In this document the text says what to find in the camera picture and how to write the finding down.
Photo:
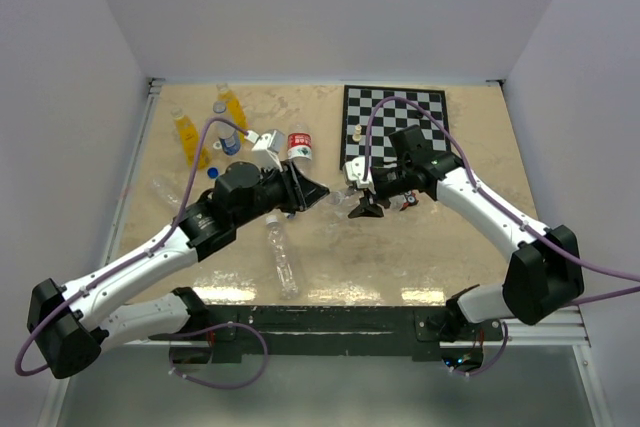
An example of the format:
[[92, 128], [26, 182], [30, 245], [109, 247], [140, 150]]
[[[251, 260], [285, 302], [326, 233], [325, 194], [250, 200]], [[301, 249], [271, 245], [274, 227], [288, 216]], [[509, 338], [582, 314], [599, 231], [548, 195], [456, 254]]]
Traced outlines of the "clear bottle white cap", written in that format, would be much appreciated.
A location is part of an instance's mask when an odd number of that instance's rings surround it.
[[[345, 218], [353, 209], [359, 205], [359, 194], [349, 188], [332, 191], [324, 200], [323, 204], [329, 213], [338, 218]], [[385, 211], [399, 212], [403, 209], [405, 197], [394, 196], [389, 200], [389, 206]]]

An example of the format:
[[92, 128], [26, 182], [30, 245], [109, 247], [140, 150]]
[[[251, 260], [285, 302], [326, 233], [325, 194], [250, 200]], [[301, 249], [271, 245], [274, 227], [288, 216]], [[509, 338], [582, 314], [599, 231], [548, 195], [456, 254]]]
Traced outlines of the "yellow tea bottle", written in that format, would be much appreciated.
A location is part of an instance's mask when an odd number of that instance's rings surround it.
[[226, 103], [227, 109], [232, 116], [233, 121], [243, 130], [248, 130], [248, 122], [246, 114], [236, 93], [229, 87], [227, 83], [218, 83], [217, 100]]

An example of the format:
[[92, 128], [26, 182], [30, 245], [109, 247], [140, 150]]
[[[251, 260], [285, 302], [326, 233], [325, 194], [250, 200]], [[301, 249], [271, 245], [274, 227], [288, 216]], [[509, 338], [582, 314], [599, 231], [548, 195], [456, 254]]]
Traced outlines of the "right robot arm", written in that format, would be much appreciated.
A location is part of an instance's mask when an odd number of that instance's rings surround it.
[[549, 228], [519, 211], [485, 188], [458, 155], [430, 149], [417, 127], [392, 134], [391, 145], [393, 167], [372, 167], [363, 156], [344, 164], [347, 185], [363, 194], [351, 217], [380, 217], [391, 198], [425, 193], [467, 220], [508, 263], [503, 282], [472, 286], [447, 301], [452, 337], [469, 339], [492, 319], [534, 325], [583, 294], [578, 242], [569, 228]]

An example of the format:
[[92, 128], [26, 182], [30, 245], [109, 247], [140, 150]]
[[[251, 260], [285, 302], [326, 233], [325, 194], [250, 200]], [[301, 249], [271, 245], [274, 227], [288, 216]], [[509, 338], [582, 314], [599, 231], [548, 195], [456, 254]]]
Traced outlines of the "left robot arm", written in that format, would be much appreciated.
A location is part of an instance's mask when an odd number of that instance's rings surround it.
[[44, 370], [65, 379], [107, 348], [131, 340], [159, 334], [196, 339], [206, 330], [207, 310], [191, 290], [179, 288], [149, 304], [133, 305], [131, 299], [224, 249], [244, 225], [274, 210], [305, 212], [328, 193], [290, 161], [273, 170], [234, 162], [145, 244], [64, 285], [51, 278], [38, 283], [31, 292], [26, 343], [37, 346]]

